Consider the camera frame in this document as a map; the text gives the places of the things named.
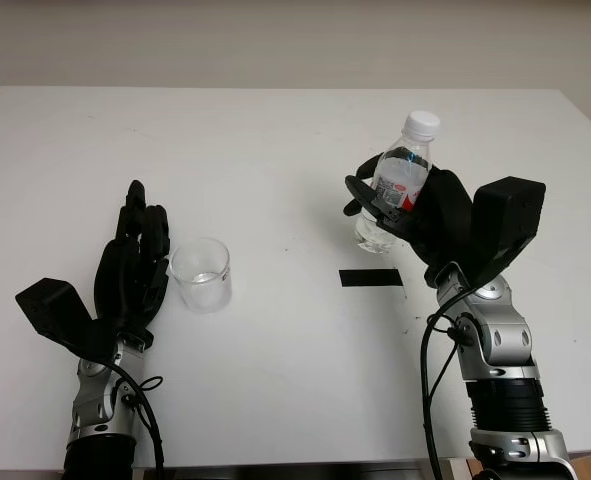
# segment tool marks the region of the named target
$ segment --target black cable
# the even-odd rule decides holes
[[[98,363],[101,365],[104,365],[106,368],[114,371],[120,377],[122,377],[124,379],[124,381],[126,383],[128,383],[128,386],[131,387],[131,389],[135,393],[135,396],[136,396],[139,404],[141,404],[141,406],[144,407],[144,412],[146,412],[146,416],[148,417],[148,420],[150,422],[150,425],[148,423],[145,423],[145,426],[148,425],[147,430],[151,436],[151,440],[153,441],[153,451],[155,452],[155,475],[158,480],[164,480],[164,451],[162,449],[162,437],[159,434],[159,425],[157,425],[157,420],[155,419],[155,414],[153,413],[153,409],[151,408],[151,404],[148,403],[148,399],[146,398],[146,395],[144,394],[145,390],[142,389],[137,384],[137,382],[133,379],[133,377],[131,377],[128,374],[128,372],[126,370],[124,370],[122,367],[115,365],[114,363],[110,363],[110,362],[98,362]],[[148,380],[144,381],[143,384],[146,384],[149,380],[152,380],[152,379],[156,379],[156,378],[151,377]],[[161,384],[161,381],[153,388],[158,387],[160,384]]]
[[[151,382],[154,382],[154,381],[157,381],[157,383],[155,385],[153,385],[151,387],[145,386],[145,385],[147,385]],[[155,390],[157,387],[159,387],[163,381],[164,381],[164,377],[162,377],[161,375],[155,375],[154,377],[147,378],[142,383],[140,383],[139,388],[141,388],[143,392],[150,392],[151,390]],[[144,414],[142,413],[141,402],[139,402],[139,401],[137,402],[135,409],[137,410],[137,415],[139,416],[139,420],[142,422],[142,425],[144,425],[144,428],[146,428],[146,430],[148,430],[148,434],[151,435],[151,426],[144,418]]]
[[[437,379],[435,380],[435,383],[433,384],[433,388],[431,388],[431,393],[428,395],[428,398],[431,403],[433,403],[433,395],[435,395],[435,390],[437,390],[437,386],[439,385],[439,382],[442,380],[442,377],[446,373],[446,370],[448,369],[448,366],[450,365],[451,360],[453,360],[453,357],[455,356],[455,352],[457,352],[457,347],[458,347],[457,342],[454,342],[453,349],[451,350],[451,353],[448,355],[448,358],[444,362],[444,366],[440,370],[439,375],[437,375]]]
[[[437,456],[437,448],[435,447],[435,437],[433,436],[433,422],[431,419],[431,397],[428,383],[428,342],[433,333],[433,328],[440,318],[447,312],[453,305],[473,293],[476,288],[469,288],[468,290],[462,290],[452,298],[446,301],[444,305],[428,317],[428,325],[424,330],[422,336],[422,345],[420,348],[420,377],[422,382],[422,414],[424,417],[424,434],[426,436],[426,448],[428,449],[428,458],[431,463],[431,469],[435,480],[443,480],[442,470],[439,467],[439,458]]]
[[[426,323],[428,324],[429,320],[431,317],[428,317],[426,319]],[[442,315],[442,318],[445,318],[446,320],[448,320],[449,322],[451,322],[452,326],[455,326],[455,320],[453,320],[451,317],[449,317],[448,315]],[[448,333],[448,330],[444,330],[441,328],[437,328],[437,327],[433,327],[433,331],[435,332],[439,332],[439,333]]]

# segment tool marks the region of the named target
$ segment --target black tape strip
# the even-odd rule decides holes
[[[342,287],[402,287],[402,277],[396,268],[376,270],[340,270]]]

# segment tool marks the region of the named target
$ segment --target clear plastic cup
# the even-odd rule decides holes
[[[173,252],[170,266],[191,310],[212,313],[230,301],[230,254],[219,240],[198,238],[181,245]]]

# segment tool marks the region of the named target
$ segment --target bottle cap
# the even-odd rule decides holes
[[[439,124],[437,115],[415,110],[406,117],[403,132],[414,140],[431,142],[439,133]]]

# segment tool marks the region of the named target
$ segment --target plastic water bottle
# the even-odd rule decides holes
[[[415,111],[406,118],[402,136],[379,159],[371,188],[391,206],[411,211],[431,169],[429,144],[439,132],[440,120],[429,112]],[[355,236],[364,250],[385,253],[397,237],[376,225],[362,209]]]

